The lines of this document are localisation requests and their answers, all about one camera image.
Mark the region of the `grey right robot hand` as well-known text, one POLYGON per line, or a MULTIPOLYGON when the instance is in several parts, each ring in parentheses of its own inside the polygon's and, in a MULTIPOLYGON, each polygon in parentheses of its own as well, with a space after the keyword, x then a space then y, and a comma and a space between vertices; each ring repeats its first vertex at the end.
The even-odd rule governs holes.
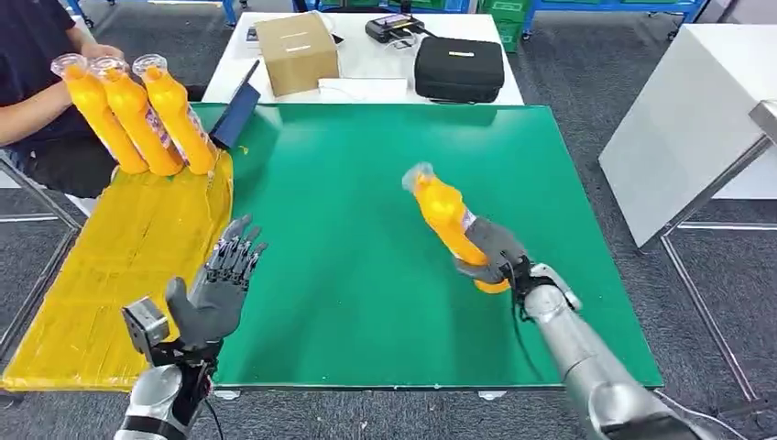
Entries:
POLYGON ((526 248, 506 227, 478 217, 465 231, 465 237, 486 257, 485 263, 454 260, 460 273, 475 281, 498 284, 507 281, 512 286, 520 267, 529 262, 526 248))

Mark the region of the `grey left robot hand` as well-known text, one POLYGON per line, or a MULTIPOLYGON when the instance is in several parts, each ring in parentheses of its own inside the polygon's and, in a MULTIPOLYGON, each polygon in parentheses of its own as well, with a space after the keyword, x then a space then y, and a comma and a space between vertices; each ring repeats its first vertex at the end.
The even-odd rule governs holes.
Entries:
POLYGON ((236 218, 218 238, 191 285, 180 277, 169 281, 165 301, 184 347, 215 344, 239 326, 251 276, 268 246, 257 242, 260 231, 250 214, 236 218))

